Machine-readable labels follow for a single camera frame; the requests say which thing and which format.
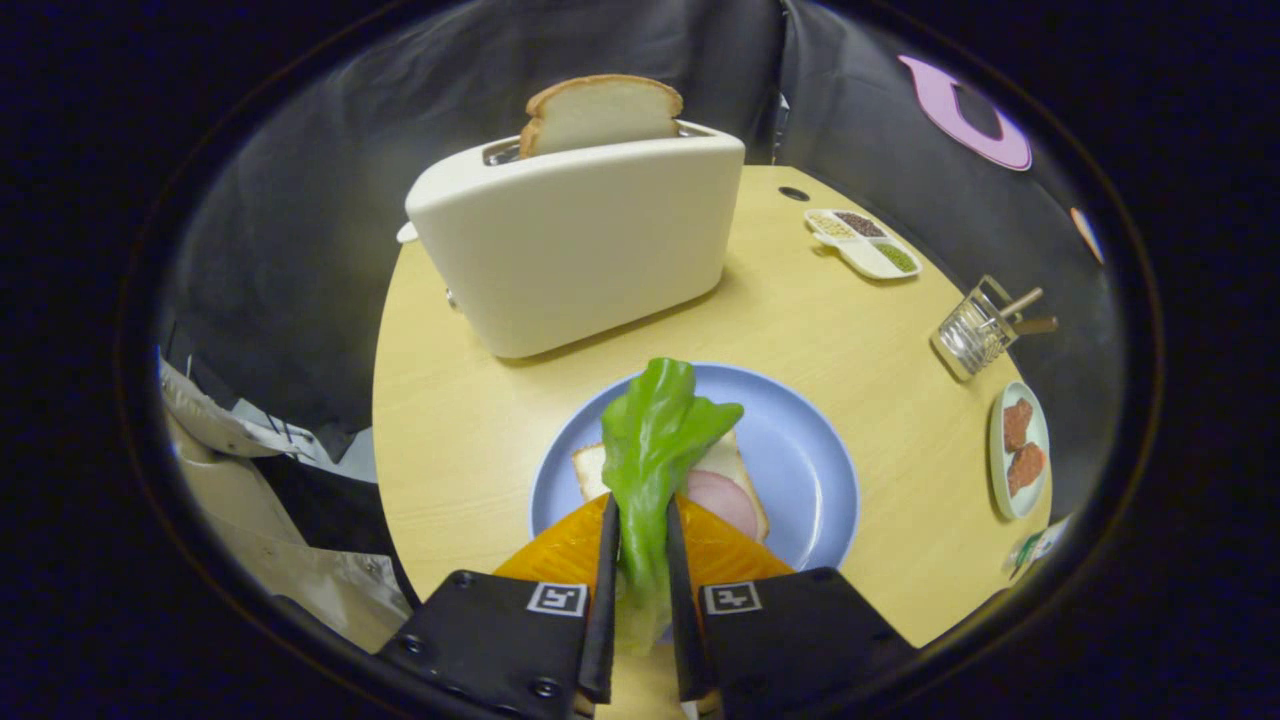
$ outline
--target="wooden utensil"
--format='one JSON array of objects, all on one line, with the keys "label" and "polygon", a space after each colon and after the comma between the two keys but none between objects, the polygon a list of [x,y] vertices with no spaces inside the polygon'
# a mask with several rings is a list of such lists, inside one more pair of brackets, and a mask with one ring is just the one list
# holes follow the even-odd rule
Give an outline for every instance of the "wooden utensil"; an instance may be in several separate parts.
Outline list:
[{"label": "wooden utensil", "polygon": [[1057,329],[1057,318],[1032,318],[1030,320],[1023,320],[1020,323],[1014,323],[1011,325],[1014,332],[1019,336],[1024,334],[1038,334],[1038,333],[1051,333]]},{"label": "wooden utensil", "polygon": [[1027,309],[1028,305],[1030,305],[1032,302],[1036,302],[1037,300],[1039,300],[1043,296],[1044,296],[1044,291],[1043,290],[1041,290],[1038,287],[1033,288],[1027,295],[1024,295],[1024,296],[1019,297],[1018,300],[1010,302],[1007,307],[1005,307],[1004,310],[1000,311],[1000,316],[1001,318],[1007,318],[1007,316],[1014,315],[1016,313],[1021,313],[1023,310]]}]

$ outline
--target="gray fabric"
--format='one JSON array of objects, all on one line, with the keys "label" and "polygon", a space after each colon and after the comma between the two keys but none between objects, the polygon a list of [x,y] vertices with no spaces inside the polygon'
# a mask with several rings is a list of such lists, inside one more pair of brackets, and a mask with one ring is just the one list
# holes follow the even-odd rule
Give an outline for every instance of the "gray fabric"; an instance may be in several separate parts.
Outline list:
[{"label": "gray fabric", "polygon": [[767,161],[781,41],[774,0],[480,0],[396,32],[287,101],[212,183],[175,270],[178,323],[210,374],[338,461],[371,424],[421,170],[516,135],[539,90],[604,72],[672,85],[685,119]]},{"label": "gray fabric", "polygon": [[[1044,288],[1029,315],[1057,315],[1061,329],[1023,338],[1010,352],[1048,421],[1053,515],[1071,512],[1110,455],[1125,382],[1115,281],[1068,214],[1071,206],[1088,206],[1030,127],[1007,109],[1002,111],[1032,143],[1027,172],[998,167],[938,129],[920,109],[910,70],[897,55],[945,64],[819,5],[788,0],[786,6],[781,85],[791,109],[778,163],[881,215],[960,287],[973,287],[988,273],[1015,295]],[[961,96],[961,111],[980,131],[996,128],[978,94]],[[1100,240],[1105,246],[1106,238]]]}]

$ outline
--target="pink letter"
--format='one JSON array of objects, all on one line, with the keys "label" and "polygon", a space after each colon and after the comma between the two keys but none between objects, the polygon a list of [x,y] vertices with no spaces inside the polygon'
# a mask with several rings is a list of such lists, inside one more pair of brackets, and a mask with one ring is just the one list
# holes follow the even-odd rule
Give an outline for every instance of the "pink letter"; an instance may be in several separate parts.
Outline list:
[{"label": "pink letter", "polygon": [[996,110],[996,119],[1000,120],[998,138],[978,132],[960,114],[960,104],[956,100],[956,86],[960,83],[954,77],[915,58],[899,55],[897,59],[911,68],[920,108],[933,124],[942,128],[942,132],[997,165],[1011,170],[1025,170],[1032,167],[1030,143],[1004,113]]}]

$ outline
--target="toaster slot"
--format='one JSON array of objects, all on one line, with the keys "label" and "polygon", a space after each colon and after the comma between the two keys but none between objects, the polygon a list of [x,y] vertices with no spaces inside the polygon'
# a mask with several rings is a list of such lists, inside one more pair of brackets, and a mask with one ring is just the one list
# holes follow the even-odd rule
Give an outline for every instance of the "toaster slot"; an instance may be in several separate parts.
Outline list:
[{"label": "toaster slot", "polygon": [[520,138],[494,142],[484,149],[485,165],[506,165],[520,159]]},{"label": "toaster slot", "polygon": [[[710,133],[703,132],[700,129],[694,129],[678,120],[676,122],[676,124],[680,127],[680,129],[676,132],[677,137],[710,137]],[[483,158],[484,158],[484,164],[489,167],[515,163],[516,160],[520,159],[520,138],[494,142],[489,147],[484,149]]]}]

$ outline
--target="blue plate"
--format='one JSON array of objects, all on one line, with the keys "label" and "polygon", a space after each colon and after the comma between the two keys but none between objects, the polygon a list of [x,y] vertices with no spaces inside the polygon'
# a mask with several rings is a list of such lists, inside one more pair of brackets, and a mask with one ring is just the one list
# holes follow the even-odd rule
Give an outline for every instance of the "blue plate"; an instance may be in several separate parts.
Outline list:
[{"label": "blue plate", "polygon": [[[854,461],[836,429],[808,400],[759,373],[712,363],[694,363],[694,373],[698,395],[746,409],[737,446],[769,518],[764,544],[796,570],[840,568],[860,501]],[[628,382],[588,401],[547,451],[529,503],[534,536],[582,505],[573,452],[600,442],[600,415]]]}]

